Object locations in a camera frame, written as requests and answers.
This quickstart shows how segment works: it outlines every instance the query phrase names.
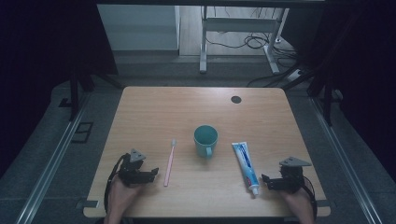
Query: blue toothpaste tube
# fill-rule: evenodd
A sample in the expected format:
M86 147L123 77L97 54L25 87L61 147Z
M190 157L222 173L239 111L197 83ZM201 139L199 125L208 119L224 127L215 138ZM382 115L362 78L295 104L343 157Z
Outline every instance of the blue toothpaste tube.
M259 194L259 181L257 180L256 174L254 173L253 164L251 163L250 156L248 154L248 143L232 143L233 150L238 157L239 163L241 164L242 173L247 183L248 189L250 189L254 196Z

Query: wall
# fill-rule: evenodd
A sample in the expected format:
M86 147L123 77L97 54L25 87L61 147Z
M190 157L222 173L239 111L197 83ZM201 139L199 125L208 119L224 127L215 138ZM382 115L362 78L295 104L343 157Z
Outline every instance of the wall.
M179 7L98 5L112 50L178 49Z

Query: cup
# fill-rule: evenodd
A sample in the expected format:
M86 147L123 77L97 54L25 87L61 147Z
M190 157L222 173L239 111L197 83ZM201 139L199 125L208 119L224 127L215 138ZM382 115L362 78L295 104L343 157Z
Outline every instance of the cup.
M213 149L218 142L218 132L210 125L202 125L195 129L194 141L200 157L212 158Z

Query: human hand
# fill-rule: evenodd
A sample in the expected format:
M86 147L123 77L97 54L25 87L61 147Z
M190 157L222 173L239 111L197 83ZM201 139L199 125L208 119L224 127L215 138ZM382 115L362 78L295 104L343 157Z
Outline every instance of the human hand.
M311 200L304 189L300 188L295 193L280 190L279 194L285 200L290 211L297 216L300 224L315 224Z
M108 193L107 215L105 224L119 224L123 213L132 205L134 199L142 190L144 185L131 185L126 187L118 175L111 181L110 192Z

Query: pink toothbrush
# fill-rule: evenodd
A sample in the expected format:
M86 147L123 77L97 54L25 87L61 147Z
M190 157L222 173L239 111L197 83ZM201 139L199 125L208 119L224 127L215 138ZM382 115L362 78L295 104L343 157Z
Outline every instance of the pink toothbrush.
M169 175L171 174L171 167L172 167L172 161L173 161L173 151L175 149L176 146L176 139L172 139L172 151L171 151L171 155L169 156L169 161L168 161L168 168L166 169L166 176L165 176L165 181L163 182L163 185L165 187L168 187L168 183L169 183Z

